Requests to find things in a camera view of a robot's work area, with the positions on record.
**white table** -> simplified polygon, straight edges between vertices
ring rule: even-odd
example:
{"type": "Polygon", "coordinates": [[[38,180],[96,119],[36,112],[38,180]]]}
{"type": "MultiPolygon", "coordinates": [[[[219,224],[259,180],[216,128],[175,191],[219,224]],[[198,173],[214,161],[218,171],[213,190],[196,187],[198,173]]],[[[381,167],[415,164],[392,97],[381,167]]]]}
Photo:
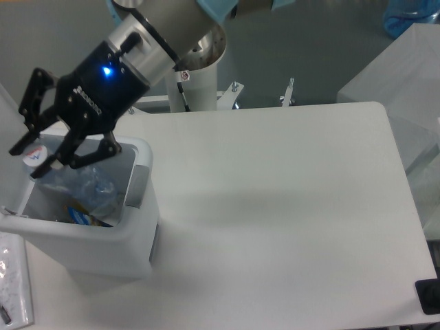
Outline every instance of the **white table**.
{"type": "Polygon", "coordinates": [[[32,329],[440,321],[417,299],[435,271],[379,104],[127,115],[116,133],[155,155],[154,274],[70,274],[28,244],[32,329]]]}

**white bin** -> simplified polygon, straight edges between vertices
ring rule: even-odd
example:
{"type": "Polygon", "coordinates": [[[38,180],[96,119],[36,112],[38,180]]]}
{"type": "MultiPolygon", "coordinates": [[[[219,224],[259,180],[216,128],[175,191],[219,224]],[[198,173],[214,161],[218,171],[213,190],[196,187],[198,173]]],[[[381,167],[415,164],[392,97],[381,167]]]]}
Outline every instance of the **white bin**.
{"type": "MultiPolygon", "coordinates": [[[[10,113],[10,109],[4,109],[5,104],[4,98],[0,99],[2,115],[10,113]]],[[[4,133],[9,128],[2,125],[0,129],[4,129],[4,133]]],[[[64,133],[63,130],[49,129],[46,136],[60,139],[59,135],[64,133]]],[[[16,170],[20,157],[5,154],[5,149],[11,147],[8,146],[10,139],[6,143],[2,141],[1,203],[29,218],[0,214],[0,231],[20,234],[70,270],[132,278],[147,276],[151,272],[150,257],[159,219],[151,183],[153,154],[143,140],[128,137],[116,137],[116,140],[122,145],[123,152],[99,163],[115,180],[119,193],[125,194],[124,202],[116,212],[119,223],[112,228],[55,222],[55,217],[65,214],[63,206],[69,203],[66,196],[43,191],[29,179],[23,180],[24,171],[16,170]],[[10,171],[15,177],[9,179],[4,171],[10,171]],[[25,183],[19,189],[16,186],[8,188],[11,182],[25,183]]],[[[98,141],[91,138],[85,144],[86,149],[94,149],[98,141]]]]}

